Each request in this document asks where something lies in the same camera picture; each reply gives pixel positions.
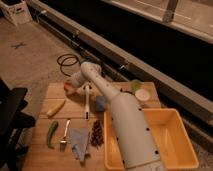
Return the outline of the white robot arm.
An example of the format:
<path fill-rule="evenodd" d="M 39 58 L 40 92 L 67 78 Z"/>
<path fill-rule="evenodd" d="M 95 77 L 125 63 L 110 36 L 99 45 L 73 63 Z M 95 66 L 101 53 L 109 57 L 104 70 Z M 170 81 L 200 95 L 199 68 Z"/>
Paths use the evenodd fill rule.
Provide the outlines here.
<path fill-rule="evenodd" d="M 125 171 L 167 171 L 137 98 L 121 92 L 103 78 L 98 64 L 83 62 L 80 65 L 80 70 L 69 77 L 71 92 L 86 81 L 92 82 L 109 102 Z"/>

